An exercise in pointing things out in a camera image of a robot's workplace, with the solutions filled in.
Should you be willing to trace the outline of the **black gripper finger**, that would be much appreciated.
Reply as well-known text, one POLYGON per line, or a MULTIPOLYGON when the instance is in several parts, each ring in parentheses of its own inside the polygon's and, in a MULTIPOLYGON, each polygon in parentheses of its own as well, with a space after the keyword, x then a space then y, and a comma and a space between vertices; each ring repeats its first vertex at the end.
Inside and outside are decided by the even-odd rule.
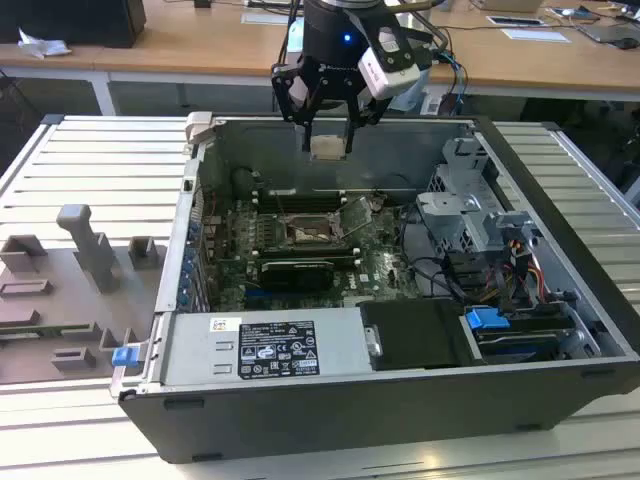
POLYGON ((312 58, 301 58, 295 65, 276 63, 271 83, 283 119, 304 129, 302 150, 309 151, 313 120, 328 99, 325 65, 312 58))
POLYGON ((369 92, 362 75, 350 71, 344 80, 344 100, 348 112, 344 133, 345 152, 350 153, 356 130, 367 125, 376 125, 386 112, 391 99, 376 100, 369 92))

